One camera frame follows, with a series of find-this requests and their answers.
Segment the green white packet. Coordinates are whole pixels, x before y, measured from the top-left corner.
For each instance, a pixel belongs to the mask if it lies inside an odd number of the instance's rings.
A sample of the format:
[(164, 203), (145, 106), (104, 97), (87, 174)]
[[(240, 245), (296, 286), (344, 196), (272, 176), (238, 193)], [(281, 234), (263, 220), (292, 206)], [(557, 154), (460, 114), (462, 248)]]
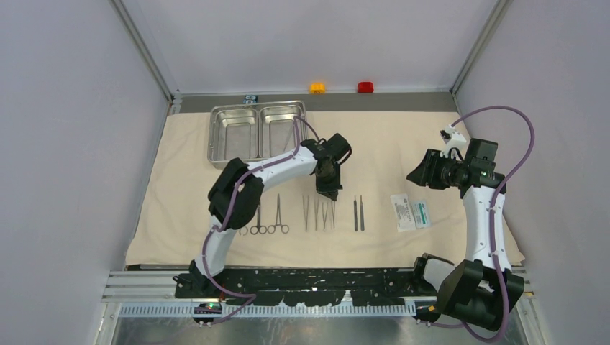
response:
[(425, 229), (432, 226), (432, 220), (429, 216), (429, 209), (426, 201), (413, 201), (411, 207), (417, 229)]

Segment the white sterile pouch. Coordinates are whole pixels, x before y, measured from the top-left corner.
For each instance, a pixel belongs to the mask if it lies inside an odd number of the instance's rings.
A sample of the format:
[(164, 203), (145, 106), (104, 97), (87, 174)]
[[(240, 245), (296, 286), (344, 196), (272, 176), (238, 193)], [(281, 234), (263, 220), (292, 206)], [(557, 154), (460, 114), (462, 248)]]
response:
[(390, 196), (396, 217), (397, 232), (416, 230), (416, 222), (407, 194), (394, 194)]

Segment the beige cloth wrap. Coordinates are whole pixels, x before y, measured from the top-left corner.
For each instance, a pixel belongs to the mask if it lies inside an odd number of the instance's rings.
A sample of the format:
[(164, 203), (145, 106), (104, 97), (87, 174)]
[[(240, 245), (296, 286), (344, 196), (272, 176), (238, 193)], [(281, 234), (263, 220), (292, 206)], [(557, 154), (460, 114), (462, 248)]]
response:
[[(288, 234), (237, 235), (227, 264), (253, 267), (410, 267), (430, 253), (461, 262), (466, 253), (466, 214), (456, 188), (431, 190), (406, 176), (429, 148), (440, 149), (440, 131), (454, 122), (452, 112), (324, 112), (310, 111), (308, 122), (322, 137), (341, 134), (353, 153), (342, 166), (336, 224), (314, 230), (314, 178), (305, 176), (264, 192), (262, 222), (273, 224), (276, 197)], [(144, 197), (135, 237), (126, 254), (128, 265), (187, 265), (201, 252), (209, 230), (208, 192), (219, 176), (207, 158), (208, 113), (169, 116)], [(390, 196), (407, 194), (427, 202), (432, 226), (397, 232)], [(309, 230), (304, 231), (302, 195), (309, 195)], [(360, 230), (363, 196), (365, 231)], [(358, 231), (352, 203), (358, 200)]]

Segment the wire mesh steel basket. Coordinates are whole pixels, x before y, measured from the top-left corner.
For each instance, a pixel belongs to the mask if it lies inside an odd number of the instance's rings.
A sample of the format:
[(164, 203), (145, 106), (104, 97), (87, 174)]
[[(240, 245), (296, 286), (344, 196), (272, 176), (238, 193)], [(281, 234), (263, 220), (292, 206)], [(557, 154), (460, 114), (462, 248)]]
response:
[(233, 158), (244, 162), (266, 160), (293, 150), (308, 138), (301, 121), (293, 132), (293, 120), (306, 118), (302, 101), (276, 101), (252, 104), (223, 105), (210, 113), (208, 161), (223, 169)]

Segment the short steel scissors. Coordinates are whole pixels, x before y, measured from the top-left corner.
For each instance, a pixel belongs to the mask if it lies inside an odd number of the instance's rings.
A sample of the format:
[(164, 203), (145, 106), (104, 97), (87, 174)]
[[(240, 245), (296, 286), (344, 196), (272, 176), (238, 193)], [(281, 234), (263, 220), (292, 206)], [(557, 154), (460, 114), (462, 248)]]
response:
[(262, 224), (261, 205), (259, 204), (256, 210), (255, 224), (249, 230), (252, 235), (267, 234), (268, 228)]

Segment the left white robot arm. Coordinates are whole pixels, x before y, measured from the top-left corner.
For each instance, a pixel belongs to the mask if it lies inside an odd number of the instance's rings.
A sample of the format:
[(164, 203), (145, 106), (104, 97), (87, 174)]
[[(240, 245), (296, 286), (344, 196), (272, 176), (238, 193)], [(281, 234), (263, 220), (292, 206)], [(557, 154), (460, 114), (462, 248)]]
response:
[(258, 213), (267, 190), (307, 175), (315, 177), (316, 192), (336, 201), (342, 190), (342, 164), (352, 147), (341, 134), (329, 139), (306, 139), (281, 155), (254, 163), (230, 160), (208, 193), (209, 232), (188, 273), (175, 276), (177, 298), (210, 298), (221, 286), (229, 249), (237, 232)]

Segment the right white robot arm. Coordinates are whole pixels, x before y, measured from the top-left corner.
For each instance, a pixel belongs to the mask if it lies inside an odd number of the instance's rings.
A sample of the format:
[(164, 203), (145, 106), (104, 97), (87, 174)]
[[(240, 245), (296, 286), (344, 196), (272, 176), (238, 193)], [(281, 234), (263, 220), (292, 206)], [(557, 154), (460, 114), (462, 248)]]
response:
[(466, 213), (465, 257), (453, 264), (432, 254), (416, 258), (411, 287), (420, 295), (437, 293), (425, 312), (428, 321), (441, 315), (488, 331), (503, 322), (524, 292), (524, 280), (511, 271), (503, 233), (505, 175), (495, 171), (498, 145), (472, 139), (463, 158), (428, 149), (406, 179), (433, 190), (456, 187)]

